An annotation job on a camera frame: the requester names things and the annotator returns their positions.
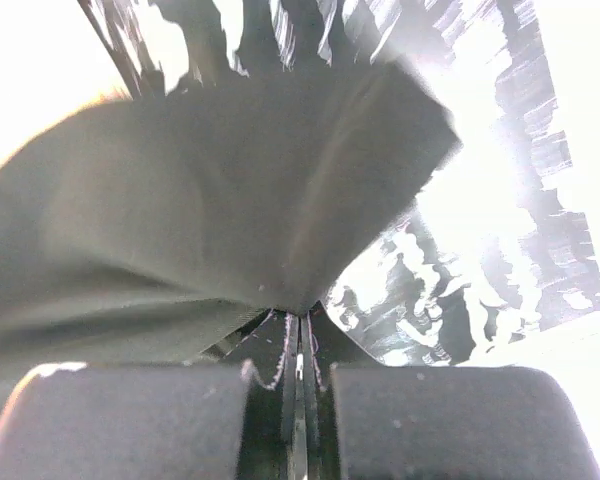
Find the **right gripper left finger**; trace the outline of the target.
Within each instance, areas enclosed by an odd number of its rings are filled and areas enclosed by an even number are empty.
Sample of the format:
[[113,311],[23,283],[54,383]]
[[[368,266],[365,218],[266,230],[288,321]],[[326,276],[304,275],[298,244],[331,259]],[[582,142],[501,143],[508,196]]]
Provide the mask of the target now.
[[39,365],[0,415],[0,479],[288,479],[299,321],[216,363]]

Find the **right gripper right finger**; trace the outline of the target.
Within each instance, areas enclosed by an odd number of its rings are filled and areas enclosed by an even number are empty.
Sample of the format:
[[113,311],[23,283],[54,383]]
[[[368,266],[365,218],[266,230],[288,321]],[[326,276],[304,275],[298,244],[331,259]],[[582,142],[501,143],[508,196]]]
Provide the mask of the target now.
[[312,479],[598,479],[565,391],[533,368],[387,367],[300,323]]

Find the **black trousers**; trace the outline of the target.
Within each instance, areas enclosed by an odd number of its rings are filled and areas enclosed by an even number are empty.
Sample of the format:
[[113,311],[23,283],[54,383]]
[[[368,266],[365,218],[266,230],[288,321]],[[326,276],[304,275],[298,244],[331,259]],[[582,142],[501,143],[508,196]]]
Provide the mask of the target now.
[[395,64],[77,113],[0,169],[0,410],[46,362],[183,359],[304,313],[458,139]]

